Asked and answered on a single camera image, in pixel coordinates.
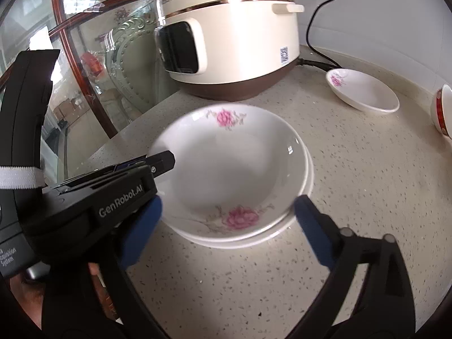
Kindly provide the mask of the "large floral white plate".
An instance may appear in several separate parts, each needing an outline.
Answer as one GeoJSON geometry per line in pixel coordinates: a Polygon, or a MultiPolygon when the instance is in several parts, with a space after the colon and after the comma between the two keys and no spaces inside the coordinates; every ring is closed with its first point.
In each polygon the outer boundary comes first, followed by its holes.
{"type": "Polygon", "coordinates": [[[149,153],[171,151],[156,177],[162,221],[209,242],[243,240],[290,215],[308,183],[309,156],[297,131],[259,107],[220,104],[168,125],[149,153]]]}

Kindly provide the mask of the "red-banded white bowl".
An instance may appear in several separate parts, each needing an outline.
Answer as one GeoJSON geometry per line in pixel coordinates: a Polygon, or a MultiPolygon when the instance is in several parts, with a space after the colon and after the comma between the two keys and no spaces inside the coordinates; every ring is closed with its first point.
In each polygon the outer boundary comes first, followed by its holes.
{"type": "Polygon", "coordinates": [[[452,90],[444,84],[431,101],[431,121],[443,136],[452,135],[452,90]]]}

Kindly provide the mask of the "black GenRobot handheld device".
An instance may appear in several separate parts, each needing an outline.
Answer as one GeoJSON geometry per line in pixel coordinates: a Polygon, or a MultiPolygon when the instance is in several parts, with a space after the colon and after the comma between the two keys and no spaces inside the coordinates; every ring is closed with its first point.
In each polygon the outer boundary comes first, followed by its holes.
{"type": "Polygon", "coordinates": [[[48,186],[41,128],[60,51],[23,51],[1,105],[1,276],[70,255],[93,259],[101,241],[157,194],[154,179],[175,166],[165,150],[48,186]]]}

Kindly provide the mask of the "small floral white dish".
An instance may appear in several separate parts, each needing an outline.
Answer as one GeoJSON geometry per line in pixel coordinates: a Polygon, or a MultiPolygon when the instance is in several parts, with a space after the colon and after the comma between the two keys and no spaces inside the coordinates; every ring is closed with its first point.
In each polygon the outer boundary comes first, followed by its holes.
{"type": "Polygon", "coordinates": [[[362,112],[387,115],[400,108],[395,92],[367,73],[334,69],[326,73],[326,81],[339,99],[362,112]]]}

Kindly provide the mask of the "red-framed glass door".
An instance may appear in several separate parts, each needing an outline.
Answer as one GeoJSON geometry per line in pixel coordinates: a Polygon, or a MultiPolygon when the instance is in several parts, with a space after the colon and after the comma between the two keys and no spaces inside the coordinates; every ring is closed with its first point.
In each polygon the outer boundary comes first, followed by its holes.
{"type": "Polygon", "coordinates": [[[1,82],[22,51],[57,49],[41,130],[48,183],[177,91],[154,41],[156,0],[1,0],[1,82]]]}

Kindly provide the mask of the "cream rice cooker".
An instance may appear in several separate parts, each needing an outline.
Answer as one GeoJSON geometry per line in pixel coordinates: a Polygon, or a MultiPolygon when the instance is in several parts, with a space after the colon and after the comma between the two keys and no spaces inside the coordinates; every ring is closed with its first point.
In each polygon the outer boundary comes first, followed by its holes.
{"type": "Polygon", "coordinates": [[[304,10],[295,0],[156,0],[156,46],[187,93],[250,99],[297,65],[304,10]]]}

